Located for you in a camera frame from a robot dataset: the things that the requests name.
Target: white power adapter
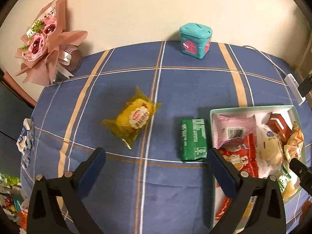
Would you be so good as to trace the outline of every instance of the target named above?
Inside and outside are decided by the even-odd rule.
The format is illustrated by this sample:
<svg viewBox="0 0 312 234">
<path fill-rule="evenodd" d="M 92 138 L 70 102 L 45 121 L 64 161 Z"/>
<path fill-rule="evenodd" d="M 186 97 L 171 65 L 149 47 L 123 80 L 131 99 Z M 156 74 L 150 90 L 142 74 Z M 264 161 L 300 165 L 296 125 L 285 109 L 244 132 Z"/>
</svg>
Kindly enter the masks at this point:
<svg viewBox="0 0 312 234">
<path fill-rule="evenodd" d="M 297 83 L 296 79 L 292 74 L 288 74 L 284 80 L 287 83 L 289 89 L 291 89 L 291 92 L 296 97 L 298 104 L 301 105 L 305 101 L 305 97 L 301 97 L 298 91 L 299 84 Z"/>
</svg>

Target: green box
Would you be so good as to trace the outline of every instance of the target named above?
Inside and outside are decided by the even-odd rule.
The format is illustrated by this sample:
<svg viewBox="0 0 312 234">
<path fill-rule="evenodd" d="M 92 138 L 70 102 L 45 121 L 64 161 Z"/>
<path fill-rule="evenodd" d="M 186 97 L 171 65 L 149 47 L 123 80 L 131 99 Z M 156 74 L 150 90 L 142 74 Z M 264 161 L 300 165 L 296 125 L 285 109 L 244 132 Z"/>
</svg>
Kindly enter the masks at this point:
<svg viewBox="0 0 312 234">
<path fill-rule="evenodd" d="M 204 119 L 183 119 L 181 121 L 182 162 L 206 159 L 207 140 Z"/>
</svg>

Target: blue gripper pad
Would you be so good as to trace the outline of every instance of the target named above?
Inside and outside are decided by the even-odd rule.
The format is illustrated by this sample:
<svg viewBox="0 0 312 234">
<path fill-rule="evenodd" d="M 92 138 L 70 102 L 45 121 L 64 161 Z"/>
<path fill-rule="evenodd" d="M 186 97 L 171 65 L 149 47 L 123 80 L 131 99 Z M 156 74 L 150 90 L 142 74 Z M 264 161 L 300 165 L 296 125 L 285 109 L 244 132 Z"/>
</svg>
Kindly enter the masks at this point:
<svg viewBox="0 0 312 234">
<path fill-rule="evenodd" d="M 77 196 L 79 198 L 82 199 L 88 196 L 101 170 L 104 167 L 105 161 L 106 161 L 106 152 L 104 151 L 104 149 L 101 148 L 100 150 L 98 150 L 98 153 L 92 159 L 88 168 L 84 171 L 81 178 L 79 179 L 78 187 L 76 191 Z"/>
<path fill-rule="evenodd" d="M 219 185 L 222 188 L 225 196 L 231 199 L 236 198 L 237 182 L 212 149 L 208 150 L 207 152 L 207 164 L 213 172 L 216 180 L 219 182 Z M 235 168 L 230 162 L 226 162 L 225 164 L 230 164 L 233 168 Z"/>
</svg>

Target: teal toy house box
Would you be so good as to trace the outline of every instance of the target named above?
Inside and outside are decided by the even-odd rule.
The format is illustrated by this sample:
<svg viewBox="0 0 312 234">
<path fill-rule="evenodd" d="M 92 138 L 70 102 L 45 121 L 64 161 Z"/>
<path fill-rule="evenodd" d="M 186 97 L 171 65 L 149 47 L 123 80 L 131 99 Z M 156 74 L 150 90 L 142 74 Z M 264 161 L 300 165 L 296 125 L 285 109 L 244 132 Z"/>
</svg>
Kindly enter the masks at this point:
<svg viewBox="0 0 312 234">
<path fill-rule="evenodd" d="M 187 23 L 180 27 L 181 52 L 202 59 L 208 52 L 213 31 L 210 27 Z"/>
</svg>

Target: white wall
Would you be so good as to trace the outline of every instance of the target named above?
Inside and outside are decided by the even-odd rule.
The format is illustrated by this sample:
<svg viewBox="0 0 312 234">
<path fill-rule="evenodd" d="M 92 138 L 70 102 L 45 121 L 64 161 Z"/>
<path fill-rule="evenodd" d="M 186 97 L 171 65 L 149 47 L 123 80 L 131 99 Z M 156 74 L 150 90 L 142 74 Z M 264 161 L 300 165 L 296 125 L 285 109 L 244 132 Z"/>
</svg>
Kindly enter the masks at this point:
<svg viewBox="0 0 312 234">
<path fill-rule="evenodd" d="M 19 37 L 51 0 L 19 0 L 0 28 L 0 66 L 18 71 Z M 210 26 L 213 41 L 253 45 L 295 65 L 308 39 L 293 0 L 68 0 L 67 26 L 86 30 L 84 55 L 134 43 L 178 39 L 188 22 Z M 40 86 L 17 82 L 35 100 Z"/>
</svg>

